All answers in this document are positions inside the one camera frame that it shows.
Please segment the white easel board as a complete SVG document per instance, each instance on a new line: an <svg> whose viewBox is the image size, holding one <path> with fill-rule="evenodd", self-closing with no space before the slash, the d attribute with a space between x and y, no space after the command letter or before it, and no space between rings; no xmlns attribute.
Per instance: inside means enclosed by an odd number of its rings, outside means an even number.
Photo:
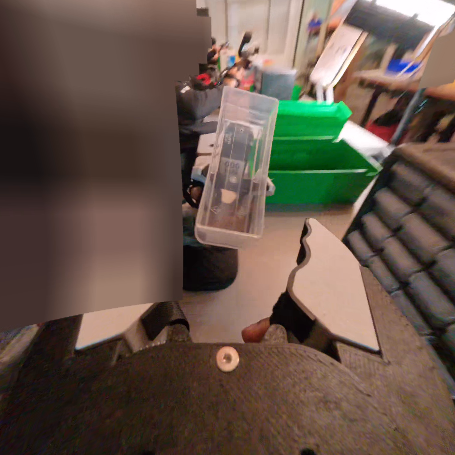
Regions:
<svg viewBox="0 0 455 455"><path fill-rule="evenodd" d="M334 87L360 50L368 32L342 23L334 31L310 74L318 103L334 103Z"/></svg>

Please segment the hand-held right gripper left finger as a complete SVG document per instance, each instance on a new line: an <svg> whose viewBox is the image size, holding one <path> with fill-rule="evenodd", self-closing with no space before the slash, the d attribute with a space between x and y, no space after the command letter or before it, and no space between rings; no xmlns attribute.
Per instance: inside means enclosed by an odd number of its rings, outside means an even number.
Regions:
<svg viewBox="0 0 455 455"><path fill-rule="evenodd" d="M182 325L189 331L189 322L178 302L130 305L86 313L82 316L76 350L121 340L130 351L140 351L164 344L172 325Z"/></svg>

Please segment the person's right hand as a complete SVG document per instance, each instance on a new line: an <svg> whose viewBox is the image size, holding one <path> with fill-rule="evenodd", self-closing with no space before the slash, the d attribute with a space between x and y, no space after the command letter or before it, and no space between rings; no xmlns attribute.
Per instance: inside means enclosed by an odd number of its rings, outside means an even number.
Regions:
<svg viewBox="0 0 455 455"><path fill-rule="evenodd" d="M247 327L242 332L242 340L244 343L260 343L270 327L270 318L264 318Z"/></svg>

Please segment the clear plastic drawer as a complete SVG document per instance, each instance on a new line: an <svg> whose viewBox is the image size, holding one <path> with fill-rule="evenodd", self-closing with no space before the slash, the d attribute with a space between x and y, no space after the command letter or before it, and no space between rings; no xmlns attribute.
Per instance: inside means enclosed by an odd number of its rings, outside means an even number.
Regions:
<svg viewBox="0 0 455 455"><path fill-rule="evenodd" d="M265 193L278 106L279 102L275 98L227 87L223 90L218 127L214 137L215 140L219 136L221 132L219 124L225 121L246 122L261 129ZM194 229L198 242L233 249L242 249L257 243L263 231L264 225L263 229Z"/></svg>

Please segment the grey storage bin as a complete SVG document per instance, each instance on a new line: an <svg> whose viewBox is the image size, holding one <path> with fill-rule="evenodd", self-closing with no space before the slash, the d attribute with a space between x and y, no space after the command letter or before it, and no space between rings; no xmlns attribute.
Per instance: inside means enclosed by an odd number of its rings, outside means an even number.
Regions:
<svg viewBox="0 0 455 455"><path fill-rule="evenodd" d="M295 69L264 69L259 93L278 100L291 100L296 75Z"/></svg>

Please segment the black round cushion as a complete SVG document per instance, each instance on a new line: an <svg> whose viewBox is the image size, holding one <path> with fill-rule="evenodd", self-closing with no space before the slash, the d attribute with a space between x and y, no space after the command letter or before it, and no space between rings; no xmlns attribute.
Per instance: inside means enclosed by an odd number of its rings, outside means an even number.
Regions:
<svg viewBox="0 0 455 455"><path fill-rule="evenodd" d="M183 247L183 290L221 291L237 277L238 251L215 246Z"/></svg>

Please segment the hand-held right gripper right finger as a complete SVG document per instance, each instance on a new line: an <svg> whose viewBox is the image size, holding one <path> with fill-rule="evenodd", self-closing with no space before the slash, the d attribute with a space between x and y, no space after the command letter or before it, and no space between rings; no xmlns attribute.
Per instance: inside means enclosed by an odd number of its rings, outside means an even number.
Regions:
<svg viewBox="0 0 455 455"><path fill-rule="evenodd" d="M292 343L321 352L335 342L380 351L361 266L314 218L304 222L297 265L272 310L274 324Z"/></svg>

